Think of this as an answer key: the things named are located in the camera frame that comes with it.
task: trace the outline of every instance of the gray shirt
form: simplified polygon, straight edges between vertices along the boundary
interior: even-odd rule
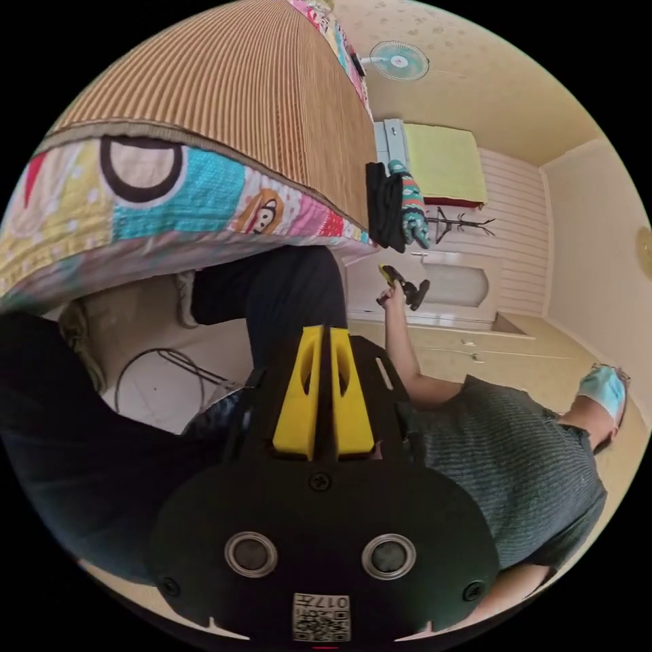
[[[419,412],[426,465],[479,505],[501,570],[558,570],[584,543],[606,500],[587,433],[520,390],[467,376],[438,410]]]

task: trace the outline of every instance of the blue face mask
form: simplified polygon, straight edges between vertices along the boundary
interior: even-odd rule
[[[592,369],[579,383],[577,396],[587,396],[599,403],[613,420],[625,399],[625,385],[612,367]]]

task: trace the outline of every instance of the hand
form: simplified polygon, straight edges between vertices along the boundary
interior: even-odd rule
[[[400,312],[405,314],[405,294],[401,283],[395,280],[392,287],[387,288],[380,297],[378,302],[385,312]]]

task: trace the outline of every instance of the sticker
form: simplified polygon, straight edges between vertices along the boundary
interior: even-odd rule
[[[348,596],[295,593],[292,611],[294,640],[330,643],[351,640]]]

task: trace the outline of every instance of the coat rack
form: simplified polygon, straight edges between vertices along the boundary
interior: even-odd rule
[[[464,228],[469,226],[475,229],[481,229],[484,231],[487,235],[489,236],[495,236],[496,234],[493,231],[490,231],[485,225],[489,224],[493,221],[495,221],[495,217],[492,219],[487,219],[484,222],[469,222],[465,219],[462,219],[464,217],[464,213],[461,213],[457,216],[457,219],[448,219],[443,211],[437,207],[437,216],[436,217],[427,217],[426,222],[429,222],[431,224],[436,224],[437,229],[435,231],[435,244],[438,245],[442,240],[443,237],[451,231],[453,226],[457,227],[457,230],[461,233],[464,233]],[[444,224],[443,231],[441,233],[438,233],[439,231],[439,224]]]

